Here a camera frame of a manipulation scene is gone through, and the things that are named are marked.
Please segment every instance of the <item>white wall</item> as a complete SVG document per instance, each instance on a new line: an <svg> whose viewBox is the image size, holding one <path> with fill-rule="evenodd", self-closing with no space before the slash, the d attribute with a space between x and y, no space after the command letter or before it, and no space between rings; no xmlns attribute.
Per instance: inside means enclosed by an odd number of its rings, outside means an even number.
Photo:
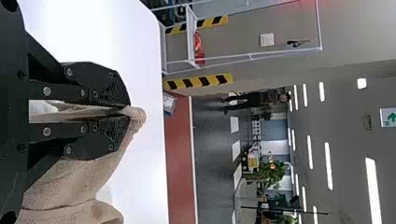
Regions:
<svg viewBox="0 0 396 224"><path fill-rule="evenodd" d="M262 154L268 155L289 155L288 140L262 141Z"/></svg>
<svg viewBox="0 0 396 224"><path fill-rule="evenodd" d="M285 175L283 179L279 182L280 188L279 190L293 190L293 185L291 184L291 176Z"/></svg>

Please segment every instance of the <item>potted plant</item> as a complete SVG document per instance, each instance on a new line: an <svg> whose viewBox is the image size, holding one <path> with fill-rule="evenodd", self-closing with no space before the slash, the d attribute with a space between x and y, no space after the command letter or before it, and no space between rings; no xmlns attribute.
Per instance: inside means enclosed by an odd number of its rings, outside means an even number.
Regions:
<svg viewBox="0 0 396 224"><path fill-rule="evenodd" d="M291 216L280 216L278 219L279 224L296 224L297 223L297 218L291 217Z"/></svg>
<svg viewBox="0 0 396 224"><path fill-rule="evenodd" d="M284 162L260 162L259 171L252 174L243 174L246 181L262 181L263 187L269 189L274 186L279 188L279 181L286 174L286 165Z"/></svg>

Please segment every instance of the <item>black metal bracket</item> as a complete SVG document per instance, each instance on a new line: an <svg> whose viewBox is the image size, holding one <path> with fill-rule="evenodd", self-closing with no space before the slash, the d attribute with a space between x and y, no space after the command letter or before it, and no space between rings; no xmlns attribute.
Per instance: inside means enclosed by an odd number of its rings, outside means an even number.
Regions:
<svg viewBox="0 0 396 224"><path fill-rule="evenodd" d="M29 100L115 108L131 102L117 71L95 63L59 63L27 34L16 0L0 0L0 34L0 224L11 224L23 193L53 164L119 150L130 122L112 115L29 123Z"/></svg>

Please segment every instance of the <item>person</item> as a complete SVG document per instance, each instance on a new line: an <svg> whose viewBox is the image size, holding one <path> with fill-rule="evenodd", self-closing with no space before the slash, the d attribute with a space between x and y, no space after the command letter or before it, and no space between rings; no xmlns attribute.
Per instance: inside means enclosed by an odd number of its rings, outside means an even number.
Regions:
<svg viewBox="0 0 396 224"><path fill-rule="evenodd" d="M239 96L230 96L223 99L222 102L231 102L234 100L245 100L242 104L227 105L224 107L224 114L227 114L229 110L239 110L251 107L263 106L263 105L277 105L279 103L286 103L291 99L290 94L280 94L278 90L268 91L254 91L248 94Z"/></svg>

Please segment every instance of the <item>yellow and black hazard stripe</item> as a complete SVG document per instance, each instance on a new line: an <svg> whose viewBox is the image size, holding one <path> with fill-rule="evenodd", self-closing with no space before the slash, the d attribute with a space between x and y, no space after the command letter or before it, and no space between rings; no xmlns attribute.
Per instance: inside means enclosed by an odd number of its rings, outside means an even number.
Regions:
<svg viewBox="0 0 396 224"><path fill-rule="evenodd" d="M233 75L231 75L231 73L221 73L209 76L165 80L163 82L163 88L166 91L175 91L188 88L225 85L230 83L233 83Z"/></svg>
<svg viewBox="0 0 396 224"><path fill-rule="evenodd" d="M212 18L207 18L203 20L199 20L197 22L197 28L198 29L204 29L204 28L209 28L213 26L219 26L219 25L224 25L228 23L228 16L217 16L217 17L212 17ZM186 23L176 25L173 27L169 27L165 30L165 33L167 35L175 35L175 34L180 34L185 32L187 29Z"/></svg>

